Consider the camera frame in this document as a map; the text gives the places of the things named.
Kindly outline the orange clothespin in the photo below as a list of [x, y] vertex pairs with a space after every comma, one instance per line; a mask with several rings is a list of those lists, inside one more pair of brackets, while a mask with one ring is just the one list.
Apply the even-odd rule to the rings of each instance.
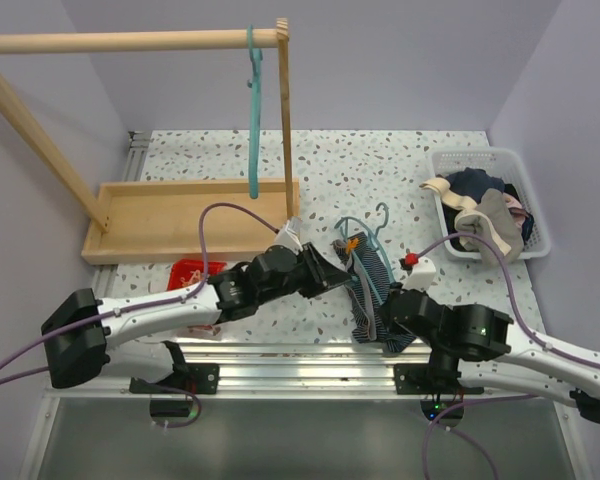
[[345, 247], [345, 252], [347, 255], [350, 255], [352, 252], [355, 251], [357, 245], [359, 243], [359, 239], [358, 238], [350, 238], [347, 240], [346, 243], [346, 247]]

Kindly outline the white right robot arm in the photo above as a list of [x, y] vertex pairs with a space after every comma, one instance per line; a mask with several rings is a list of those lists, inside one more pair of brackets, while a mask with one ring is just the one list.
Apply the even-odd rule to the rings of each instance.
[[531, 330], [484, 305], [446, 306], [392, 286], [378, 310], [392, 333], [430, 348], [424, 363], [394, 372], [401, 394], [478, 394], [489, 388], [551, 399], [600, 425], [600, 352]]

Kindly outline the beige grey underwear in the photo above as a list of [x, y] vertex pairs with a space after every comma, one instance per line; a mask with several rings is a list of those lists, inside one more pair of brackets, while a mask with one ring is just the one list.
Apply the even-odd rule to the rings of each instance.
[[506, 263], [516, 261], [524, 247], [521, 231], [509, 212], [503, 193], [497, 189], [488, 189], [474, 209], [458, 213], [454, 228], [488, 242]]

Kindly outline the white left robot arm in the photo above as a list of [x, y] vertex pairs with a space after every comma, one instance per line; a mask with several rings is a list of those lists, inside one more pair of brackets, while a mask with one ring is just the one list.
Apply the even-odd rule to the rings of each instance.
[[41, 327], [51, 384], [68, 389], [118, 369], [177, 392], [188, 369], [160, 334], [242, 320], [271, 301], [293, 294], [311, 299], [351, 279], [307, 243], [299, 251], [271, 246], [204, 282], [159, 294], [99, 299], [90, 288], [76, 290]]

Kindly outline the teal hanger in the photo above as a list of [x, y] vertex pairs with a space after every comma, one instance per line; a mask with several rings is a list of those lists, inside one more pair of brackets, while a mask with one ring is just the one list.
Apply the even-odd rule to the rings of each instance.
[[251, 78], [247, 81], [247, 86], [251, 90], [248, 185], [250, 198], [257, 199], [259, 196], [258, 162], [261, 133], [261, 75], [263, 53], [262, 50], [255, 45], [254, 28], [252, 25], [247, 28], [247, 49], [251, 62]]
[[[381, 245], [381, 243], [378, 240], [378, 234], [389, 223], [389, 219], [390, 219], [389, 206], [385, 202], [379, 202], [376, 205], [375, 210], [383, 212], [383, 222], [374, 231], [372, 231], [371, 228], [364, 221], [362, 221], [361, 219], [354, 217], [354, 216], [341, 217], [335, 223], [334, 228], [340, 232], [341, 237], [344, 240], [347, 240], [349, 237], [349, 234], [348, 234], [349, 223], [350, 222], [356, 223], [366, 233], [367, 245], [368, 245], [369, 249], [372, 252], [376, 253], [379, 256], [379, 258], [381, 259], [381, 263], [383, 264], [383, 266], [386, 269], [389, 283], [393, 283], [395, 281], [395, 278], [394, 278], [394, 275], [393, 275], [393, 272], [391, 269], [390, 261], [388, 259], [388, 256], [387, 256], [387, 253], [386, 253], [384, 247]], [[379, 305], [382, 305], [384, 303], [383, 296], [378, 291], [375, 283], [373, 282], [370, 274], [366, 270], [366, 267], [362, 264], [362, 261], [360, 260], [359, 256], [353, 249], [350, 250], [350, 255], [352, 255], [354, 257], [354, 260], [358, 262], [358, 265], [362, 271], [362, 273], [359, 274], [358, 277], [365, 278], [366, 284], [369, 287], [370, 291], [373, 293], [373, 295], [376, 298]]]

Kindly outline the navy striped underwear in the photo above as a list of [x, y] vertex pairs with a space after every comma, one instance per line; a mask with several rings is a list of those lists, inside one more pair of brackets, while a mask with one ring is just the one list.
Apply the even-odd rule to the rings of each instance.
[[[359, 239], [355, 252], [385, 301], [389, 293], [390, 283], [381, 259], [369, 249], [364, 232], [348, 237], [348, 239], [350, 238]], [[347, 255], [345, 252], [347, 240], [334, 240], [332, 249], [345, 270], [353, 276], [353, 281], [346, 285], [355, 321], [352, 337], [359, 344], [375, 343], [379, 344], [386, 353], [399, 354], [415, 341], [415, 336], [411, 334], [395, 335], [386, 330], [378, 315], [378, 309], [381, 305], [367, 286], [365, 278], [358, 277], [362, 273], [358, 262], [354, 260], [352, 255]]]

